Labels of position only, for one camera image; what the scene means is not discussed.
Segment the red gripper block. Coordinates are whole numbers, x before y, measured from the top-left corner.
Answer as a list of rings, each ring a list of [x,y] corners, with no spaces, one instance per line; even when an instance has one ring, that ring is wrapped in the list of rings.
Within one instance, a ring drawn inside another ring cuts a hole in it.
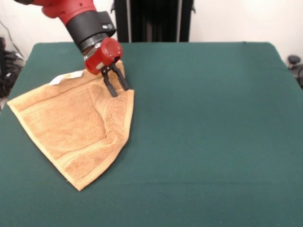
[[[116,66],[116,62],[123,56],[121,44],[110,37],[105,38],[102,42],[95,44],[90,51],[84,55],[85,67],[90,73],[97,75],[101,71],[103,81],[112,97],[118,94],[109,81],[108,70],[101,70],[103,67],[111,65],[112,71],[117,74],[119,83],[124,91],[130,89],[128,82],[121,70]]]

